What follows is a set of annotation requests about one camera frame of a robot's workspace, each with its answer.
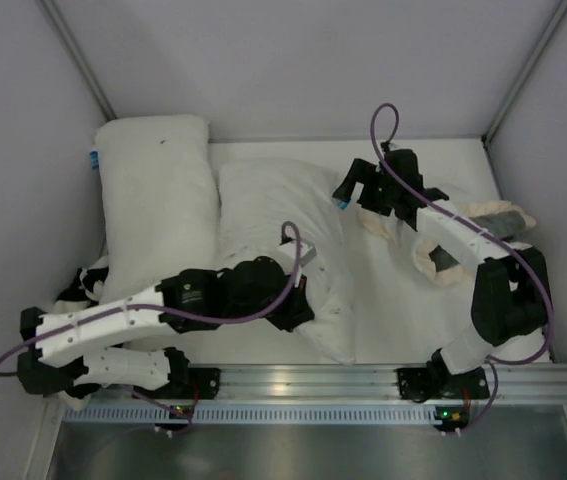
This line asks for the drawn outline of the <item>grey pillowcase with cream frill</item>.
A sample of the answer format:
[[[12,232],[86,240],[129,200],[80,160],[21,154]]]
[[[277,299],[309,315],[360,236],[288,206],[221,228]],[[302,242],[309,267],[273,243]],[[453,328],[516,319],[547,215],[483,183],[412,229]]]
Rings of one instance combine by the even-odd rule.
[[[442,184],[438,189],[449,197],[455,211],[506,242],[536,226],[532,216],[510,201],[480,202],[475,195],[452,184]],[[371,234],[396,244],[415,269],[433,284],[449,287],[469,277],[467,269],[439,243],[414,232],[395,214],[386,217],[360,207],[358,220]]]

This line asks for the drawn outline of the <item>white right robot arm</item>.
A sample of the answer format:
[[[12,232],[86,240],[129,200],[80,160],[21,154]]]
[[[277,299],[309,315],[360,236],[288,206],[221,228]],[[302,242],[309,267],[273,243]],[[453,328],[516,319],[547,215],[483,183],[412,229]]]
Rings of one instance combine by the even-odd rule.
[[[547,325],[551,302],[544,256],[512,240],[535,224],[518,206],[459,202],[426,187],[410,149],[387,150],[378,164],[354,159],[332,196],[342,208],[355,199],[362,225],[396,243],[431,283],[446,287],[473,280],[468,325],[423,368],[402,374],[403,396],[422,403],[461,386],[463,376],[499,347]]]

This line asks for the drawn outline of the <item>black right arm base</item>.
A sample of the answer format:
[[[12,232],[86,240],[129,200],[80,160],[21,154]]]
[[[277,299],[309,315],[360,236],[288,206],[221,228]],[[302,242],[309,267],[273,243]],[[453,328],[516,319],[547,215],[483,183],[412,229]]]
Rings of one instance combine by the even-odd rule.
[[[429,400],[487,400],[490,389],[482,368],[436,378],[425,367],[396,370],[397,386],[402,400],[424,403]]]

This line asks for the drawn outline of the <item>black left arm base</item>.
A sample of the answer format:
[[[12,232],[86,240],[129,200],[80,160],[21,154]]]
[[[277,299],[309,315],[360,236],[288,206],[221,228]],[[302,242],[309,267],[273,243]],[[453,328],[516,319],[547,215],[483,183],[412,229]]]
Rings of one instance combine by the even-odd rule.
[[[165,399],[214,400],[220,388],[221,370],[211,367],[188,367],[168,375],[161,388]]]

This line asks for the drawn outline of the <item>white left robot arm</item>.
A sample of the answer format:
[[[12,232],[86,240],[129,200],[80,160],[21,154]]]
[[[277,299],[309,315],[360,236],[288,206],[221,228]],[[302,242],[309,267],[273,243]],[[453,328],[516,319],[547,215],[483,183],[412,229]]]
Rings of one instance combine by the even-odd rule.
[[[189,393],[197,382],[185,354],[166,347],[142,352],[125,343],[152,336],[205,332],[263,318],[291,332],[314,318],[307,279],[265,256],[220,271],[188,269],[136,295],[65,314],[32,307],[21,314],[27,344],[17,378],[32,395],[84,398],[112,384],[150,398]]]

